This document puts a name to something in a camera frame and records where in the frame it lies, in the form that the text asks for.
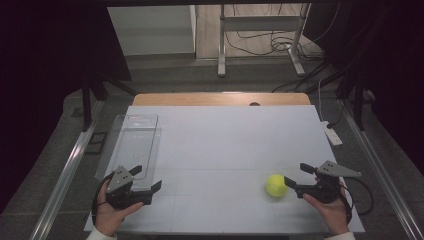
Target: transparent box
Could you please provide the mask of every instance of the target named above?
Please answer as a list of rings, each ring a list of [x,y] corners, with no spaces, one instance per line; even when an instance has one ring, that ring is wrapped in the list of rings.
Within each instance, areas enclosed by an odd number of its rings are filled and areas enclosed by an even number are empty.
[[[119,166],[129,171],[141,165],[143,169],[134,176],[132,189],[149,190],[160,130],[157,115],[118,115],[108,133],[96,178],[103,179]]]

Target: human hand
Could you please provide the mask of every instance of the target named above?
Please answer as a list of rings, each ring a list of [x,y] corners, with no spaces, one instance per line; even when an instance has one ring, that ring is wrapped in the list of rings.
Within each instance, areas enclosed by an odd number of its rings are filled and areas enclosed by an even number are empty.
[[[344,188],[342,188],[341,192],[343,195],[345,195]],[[327,225],[331,236],[349,232],[345,205],[343,204],[342,200],[340,200],[340,198],[337,198],[337,200],[332,203],[324,204],[305,193],[303,194],[303,199],[305,199],[305,201],[318,210],[318,212],[321,214],[321,217],[324,219],[324,222]]]
[[[96,229],[102,234],[112,237],[121,226],[124,218],[143,206],[143,203],[136,203],[123,210],[114,209],[106,202],[106,189],[110,180],[107,180],[97,196],[97,214],[96,214]]]

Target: yellow tennis ball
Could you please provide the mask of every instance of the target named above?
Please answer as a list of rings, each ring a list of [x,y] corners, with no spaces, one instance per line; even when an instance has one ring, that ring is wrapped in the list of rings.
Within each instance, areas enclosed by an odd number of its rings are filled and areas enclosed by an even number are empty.
[[[266,191],[273,197],[281,197],[287,192],[288,187],[284,183],[284,176],[272,174],[266,180]]]

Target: white sleeve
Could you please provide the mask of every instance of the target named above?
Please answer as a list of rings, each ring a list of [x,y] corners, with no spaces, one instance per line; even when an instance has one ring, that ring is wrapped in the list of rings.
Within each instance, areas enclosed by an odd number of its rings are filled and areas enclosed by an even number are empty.
[[[103,233],[99,232],[99,230],[96,229],[96,227],[93,227],[93,230],[91,231],[90,235],[88,236],[87,240],[117,240],[118,238],[115,236],[108,237],[104,235]]]
[[[324,238],[324,240],[355,240],[352,232],[343,233],[334,237]]]

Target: white table surface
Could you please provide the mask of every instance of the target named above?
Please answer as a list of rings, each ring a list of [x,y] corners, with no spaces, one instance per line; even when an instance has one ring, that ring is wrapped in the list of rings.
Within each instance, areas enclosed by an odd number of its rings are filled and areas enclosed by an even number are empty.
[[[336,162],[314,106],[143,106],[157,114],[161,136],[152,205],[128,216],[120,231],[142,234],[308,234],[326,232],[317,211],[289,189],[265,191],[269,175],[315,184],[300,163]],[[356,210],[349,225],[364,232]],[[92,229],[91,219],[86,231]]]

